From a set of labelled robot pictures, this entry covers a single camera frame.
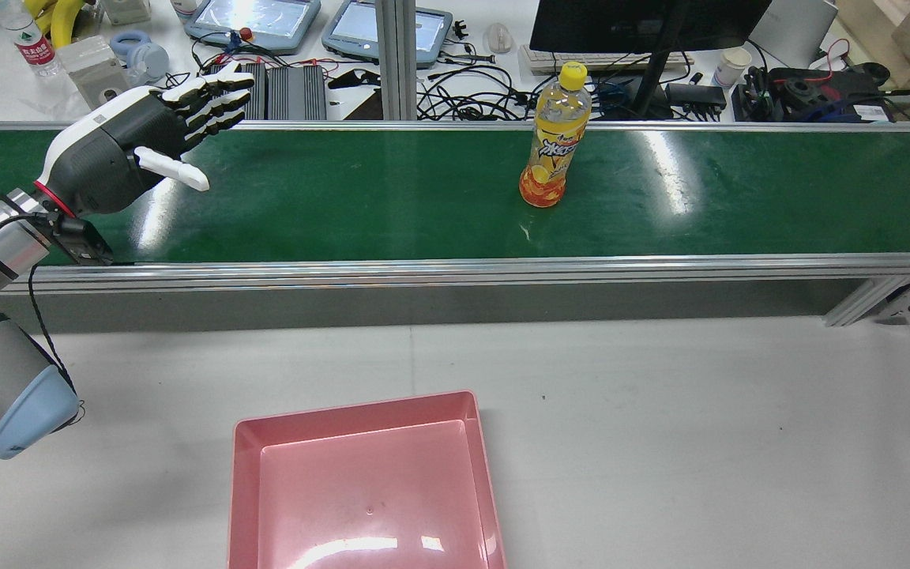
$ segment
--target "computer mouse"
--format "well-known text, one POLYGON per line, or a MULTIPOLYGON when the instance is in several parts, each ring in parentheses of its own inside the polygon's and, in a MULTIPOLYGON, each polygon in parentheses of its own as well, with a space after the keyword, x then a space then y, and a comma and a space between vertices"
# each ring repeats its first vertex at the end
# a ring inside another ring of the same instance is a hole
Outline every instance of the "computer mouse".
POLYGON ((491 53, 506 54, 515 47, 515 40, 512 32, 508 32, 508 26, 502 23, 491 23, 487 28, 487 46, 491 48, 491 53))

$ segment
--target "tablet screen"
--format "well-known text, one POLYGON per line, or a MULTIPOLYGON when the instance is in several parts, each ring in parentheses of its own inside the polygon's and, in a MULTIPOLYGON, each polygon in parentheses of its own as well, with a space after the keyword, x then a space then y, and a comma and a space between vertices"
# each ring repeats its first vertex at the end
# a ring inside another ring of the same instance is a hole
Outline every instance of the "tablet screen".
POLYGON ((293 37, 307 12, 306 2, 282 0, 212 0, 196 23, 217 28, 252 28, 252 32, 293 37))
MULTIPOLYGON (((378 24, 372 4, 351 2, 336 24, 333 36, 350 37, 361 42, 377 42, 378 24)), ((434 39, 444 28, 444 16, 416 12, 416 50, 430 51, 434 39)))

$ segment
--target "green conveyor belt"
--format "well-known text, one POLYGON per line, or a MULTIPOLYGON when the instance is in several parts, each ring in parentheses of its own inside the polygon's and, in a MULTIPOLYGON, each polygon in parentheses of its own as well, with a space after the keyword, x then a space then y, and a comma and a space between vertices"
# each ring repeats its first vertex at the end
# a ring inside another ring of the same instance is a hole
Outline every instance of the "green conveyor belt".
MULTIPOLYGON (((54 134, 0 130, 0 192, 54 134)), ((517 194, 528 136, 233 130, 187 157, 211 191, 91 219, 119 262, 910 252, 910 132, 591 130, 552 209, 517 194)))

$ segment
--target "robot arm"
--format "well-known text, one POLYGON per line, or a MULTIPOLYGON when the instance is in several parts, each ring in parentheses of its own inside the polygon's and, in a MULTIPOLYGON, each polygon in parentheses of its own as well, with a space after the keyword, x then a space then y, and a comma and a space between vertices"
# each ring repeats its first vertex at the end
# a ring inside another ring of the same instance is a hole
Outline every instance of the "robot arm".
MULTIPOLYGON (((243 118, 254 79, 237 65, 171 90, 136 87, 62 130, 51 142, 32 195, 0 199, 0 289, 59 245, 80 264, 108 264, 111 252, 88 213, 113 213, 163 178, 208 190, 181 155, 243 118)), ((0 458, 69 424, 78 398, 68 375, 0 312, 0 458)))

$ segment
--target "tablet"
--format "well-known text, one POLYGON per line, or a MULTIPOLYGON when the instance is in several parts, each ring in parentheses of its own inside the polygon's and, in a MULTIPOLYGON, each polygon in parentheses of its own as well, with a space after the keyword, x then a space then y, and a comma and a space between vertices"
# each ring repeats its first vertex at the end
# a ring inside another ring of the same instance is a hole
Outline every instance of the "tablet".
MULTIPOLYGON (((326 50, 349 58, 378 62, 378 24, 373 0, 347 0, 325 26, 322 44, 326 50)), ((434 65, 441 44, 452 25, 452 15, 440 10, 416 8, 416 67, 434 65)))
POLYGON ((274 54, 292 54, 322 7, 319 0, 207 0, 185 23, 203 43, 225 46, 227 32, 250 28, 252 43, 274 54))

